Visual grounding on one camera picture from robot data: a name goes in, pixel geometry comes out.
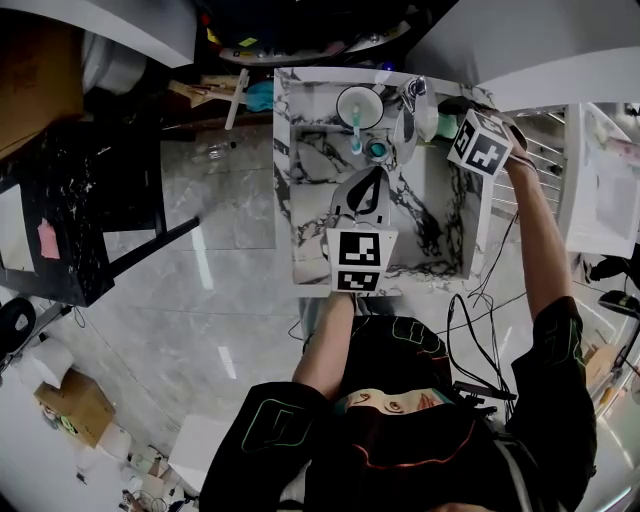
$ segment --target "marble sink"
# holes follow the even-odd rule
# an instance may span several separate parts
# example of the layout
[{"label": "marble sink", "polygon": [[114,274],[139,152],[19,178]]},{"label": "marble sink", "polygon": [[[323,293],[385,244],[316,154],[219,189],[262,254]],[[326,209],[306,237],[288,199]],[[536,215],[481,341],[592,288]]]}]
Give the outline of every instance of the marble sink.
[{"label": "marble sink", "polygon": [[[401,106],[395,93],[413,75],[369,69],[283,68],[274,93],[274,189],[280,264],[299,296],[326,295],[329,264],[320,248],[333,192],[355,172],[375,165],[350,151],[351,132],[336,113],[340,93],[352,85],[383,84],[384,115],[362,135],[386,140]],[[465,96],[492,105],[484,91],[431,80],[438,101]],[[398,239],[379,294],[428,291],[477,274],[489,222],[493,183],[450,164],[450,143],[418,144],[410,161],[395,152],[381,164],[389,174],[391,224]]]}]

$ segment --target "wall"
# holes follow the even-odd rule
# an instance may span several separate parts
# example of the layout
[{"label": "wall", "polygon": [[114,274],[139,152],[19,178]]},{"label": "wall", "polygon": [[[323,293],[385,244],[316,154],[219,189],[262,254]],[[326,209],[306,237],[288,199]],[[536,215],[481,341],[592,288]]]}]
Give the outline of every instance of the wall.
[{"label": "wall", "polygon": [[117,463],[101,457],[76,480],[78,446],[42,418],[30,386],[9,367],[0,388],[0,492],[19,512],[114,512],[123,483]]},{"label": "wall", "polygon": [[76,25],[170,68],[193,62],[196,11],[191,0],[0,0],[0,8]]},{"label": "wall", "polygon": [[502,111],[640,101],[640,47],[578,55],[481,83]]},{"label": "wall", "polygon": [[639,24],[635,0],[460,0],[406,65],[476,85],[551,61],[640,46]]}]

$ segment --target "printed face design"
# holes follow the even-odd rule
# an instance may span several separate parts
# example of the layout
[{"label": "printed face design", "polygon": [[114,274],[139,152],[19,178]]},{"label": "printed face design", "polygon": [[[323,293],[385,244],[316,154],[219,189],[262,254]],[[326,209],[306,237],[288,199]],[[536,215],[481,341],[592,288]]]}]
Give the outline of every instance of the printed face design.
[{"label": "printed face design", "polygon": [[448,400],[434,389],[414,389],[399,395],[387,395],[379,389],[354,391],[341,400],[346,412],[350,407],[373,407],[382,414],[402,415],[422,411]]}]

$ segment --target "grey marble floor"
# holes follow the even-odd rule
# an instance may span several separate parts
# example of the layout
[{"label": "grey marble floor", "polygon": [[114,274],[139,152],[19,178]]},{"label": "grey marble floor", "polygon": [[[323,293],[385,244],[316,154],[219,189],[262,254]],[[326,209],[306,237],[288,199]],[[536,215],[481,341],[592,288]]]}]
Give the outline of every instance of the grey marble floor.
[{"label": "grey marble floor", "polygon": [[[235,149],[216,153],[231,141]],[[230,423],[251,386],[290,379],[302,344],[287,334],[298,320],[297,300],[288,295],[289,278],[276,258],[271,127],[206,132],[195,143],[163,143],[162,166],[169,227],[198,214],[201,228],[119,276],[113,290],[81,311],[84,329],[70,315],[50,333],[67,345],[80,370],[99,382],[115,403],[121,426],[137,441],[168,454],[186,415]],[[492,216],[485,272],[507,224]],[[115,258],[152,236],[108,234],[105,240]],[[515,226],[487,290],[496,305],[524,291],[520,258]],[[618,285],[621,281],[600,284],[603,289]],[[585,324],[615,333],[621,317],[597,306],[600,293],[578,285],[575,293],[584,304]],[[439,290],[402,300],[440,332],[452,296]],[[486,312],[480,303],[467,304],[472,318]],[[454,326],[462,318],[458,308]],[[526,299],[501,307],[495,324],[506,379],[515,389],[509,363],[531,346]],[[488,317],[474,326],[488,347]],[[293,334],[300,335],[298,328]],[[453,331],[451,343],[463,366],[495,379],[466,328]]]}]

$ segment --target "black cable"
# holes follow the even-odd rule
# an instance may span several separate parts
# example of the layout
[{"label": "black cable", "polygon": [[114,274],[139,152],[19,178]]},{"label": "black cable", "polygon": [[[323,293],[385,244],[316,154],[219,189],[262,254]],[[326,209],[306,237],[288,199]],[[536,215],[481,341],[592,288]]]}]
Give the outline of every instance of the black cable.
[{"label": "black cable", "polygon": [[[493,308],[493,311],[495,312],[498,309],[500,309],[500,308],[502,308],[504,306],[507,306],[507,305],[511,304],[512,302],[517,301],[518,299],[524,297],[526,294],[527,294],[527,292],[522,292],[520,295],[517,295],[517,296],[515,296],[515,297],[513,297],[513,298],[511,298],[511,299],[509,299],[509,300],[507,300],[505,302],[503,302],[502,304],[497,305],[495,308]],[[477,322],[478,320],[483,319],[485,316],[489,315],[490,313],[491,313],[491,311],[487,311],[486,313],[483,313],[478,318],[474,318],[473,320],[471,320],[471,323],[473,324],[473,323]],[[462,329],[463,327],[466,327],[466,326],[467,326],[467,324],[460,324],[460,325],[456,325],[455,327],[452,327],[449,330],[450,331],[455,331],[456,329]],[[440,336],[441,334],[444,334],[446,332],[447,332],[447,329],[445,329],[444,331],[437,332],[436,336]]]},{"label": "black cable", "polygon": [[[489,295],[488,293],[486,293],[486,288],[489,284],[489,281],[491,279],[491,276],[493,274],[493,271],[495,270],[498,261],[500,260],[500,256],[502,255],[502,251],[504,249],[504,246],[506,244],[507,238],[509,236],[509,232],[511,231],[511,228],[513,226],[513,224],[516,222],[516,220],[518,219],[518,212],[515,213],[515,215],[513,216],[513,218],[511,219],[511,222],[509,222],[509,225],[507,226],[507,229],[505,230],[504,236],[502,237],[502,242],[500,243],[500,250],[498,251],[498,255],[496,256],[495,261],[493,262],[493,265],[491,265],[491,268],[489,269],[489,271],[487,272],[487,275],[485,276],[485,278],[482,280],[482,282],[480,283],[480,285],[475,288],[474,290],[472,290],[468,295],[467,295],[467,299],[473,298],[474,296],[476,297],[475,302],[473,303],[473,307],[476,306],[476,304],[478,303],[478,301],[480,299],[482,299],[485,303],[485,305],[487,306],[488,311],[484,314],[481,315],[480,317],[476,318],[475,320],[471,320],[469,317],[469,313],[467,312],[467,307],[464,303],[464,301],[462,300],[462,297],[459,294],[454,295],[454,297],[451,299],[451,302],[449,303],[449,313],[447,316],[447,330],[445,331],[447,333],[447,350],[449,352],[449,358],[451,359],[451,363],[454,365],[454,367],[463,375],[467,376],[470,379],[475,380],[476,382],[480,382],[481,384],[483,384],[484,386],[486,386],[487,388],[490,388],[494,391],[501,391],[503,393],[508,393],[511,394],[511,390],[509,389],[508,384],[506,383],[506,381],[504,380],[503,376],[502,376],[502,367],[500,364],[500,353],[498,351],[498,340],[497,340],[497,335],[496,335],[496,328],[495,328],[495,322],[494,322],[494,318],[493,318],[493,313],[494,311],[496,311],[496,309],[499,309],[502,306],[505,306],[506,304],[509,304],[511,302],[513,302],[514,300],[517,300],[518,298],[522,297],[523,295],[525,295],[525,293],[522,293],[521,295],[519,295],[518,297],[514,297],[513,299],[508,300],[507,302],[501,304],[498,307],[494,307],[494,299],[491,295]],[[465,318],[467,320],[466,325],[469,328],[469,332],[471,333],[471,337],[473,338],[473,341],[475,342],[476,346],[478,347],[478,349],[480,350],[480,353],[482,354],[482,356],[485,358],[485,360],[489,363],[489,365],[491,366],[491,368],[495,371],[496,373],[496,377],[498,379],[498,386],[499,388],[496,388],[493,384],[489,384],[487,381],[485,381],[484,379],[481,379],[480,377],[478,377],[477,375],[475,375],[474,373],[462,368],[457,362],[455,362],[453,355],[451,353],[451,343],[450,343],[450,333],[453,330],[451,328],[451,319],[453,318],[453,311],[454,311],[454,307],[455,307],[455,299],[456,297],[458,298],[458,300],[460,301],[460,303],[462,304],[462,308],[464,309],[464,314],[465,314]],[[487,352],[482,348],[482,346],[480,345],[480,343],[478,342],[475,332],[473,330],[473,322],[479,320],[480,318],[483,318],[485,316],[489,315],[489,321],[491,324],[491,351],[493,353],[493,358],[491,358],[489,356],[489,354],[487,354]],[[514,412],[514,406],[513,406],[513,401],[512,400],[505,400],[505,422],[508,422],[509,419],[511,418],[511,415]]]},{"label": "black cable", "polygon": [[[78,322],[78,315],[80,315],[80,318],[82,318],[82,323]],[[84,319],[84,316],[82,316],[82,313],[80,313],[80,310],[77,306],[73,306],[73,319],[76,321],[80,329],[84,329],[87,326],[87,322]]]},{"label": "black cable", "polygon": [[573,280],[573,282],[576,284],[579,284],[580,286],[584,286],[585,288],[589,288],[589,290],[594,290],[600,293],[607,293],[604,290],[601,290],[600,288],[594,288],[593,286],[589,286],[588,284],[581,283],[580,281],[576,281],[575,279]]},{"label": "black cable", "polygon": [[291,334],[291,331],[293,331],[296,327],[298,327],[298,325],[300,324],[300,320],[298,320],[295,324],[293,324],[291,326],[291,329],[289,329],[289,331],[287,332],[287,334],[293,338],[294,340],[298,340],[298,341],[304,341],[302,338],[298,338],[297,336],[294,336],[293,334]]},{"label": "black cable", "polygon": [[620,357],[622,358],[622,360],[623,360],[625,363],[627,363],[627,364],[629,365],[629,368],[631,368],[631,369],[633,370],[633,373],[635,373],[638,377],[640,377],[640,372],[638,371],[638,369],[637,369],[635,366],[633,366],[633,365],[632,365],[632,364],[627,360],[627,358],[626,358],[626,357],[624,357],[624,356],[620,356]]},{"label": "black cable", "polygon": [[449,353],[449,359],[451,361],[451,364],[463,375],[469,377],[470,379],[475,380],[476,382],[479,382],[480,384],[486,386],[489,389],[498,391],[498,388],[496,388],[493,384],[487,382],[481,377],[478,377],[477,375],[471,373],[470,371],[465,370],[462,366],[460,366],[456,362],[455,358],[453,357],[453,352],[451,351],[451,330],[449,329],[449,326],[451,325],[451,320],[453,318],[456,299],[458,299],[460,301],[460,304],[462,304],[462,309],[464,311],[464,316],[467,319],[467,325],[469,326],[469,332],[471,333],[471,338],[480,349],[480,352],[482,353],[482,355],[489,360],[489,364],[494,366],[493,363],[490,361],[488,354],[484,351],[480,343],[478,343],[478,339],[476,338],[476,333],[474,332],[473,325],[471,324],[471,319],[469,318],[469,312],[467,311],[467,306],[465,305],[464,300],[462,300],[462,297],[460,296],[459,293],[456,293],[451,299],[451,302],[449,303],[449,312],[447,313],[447,352]]}]

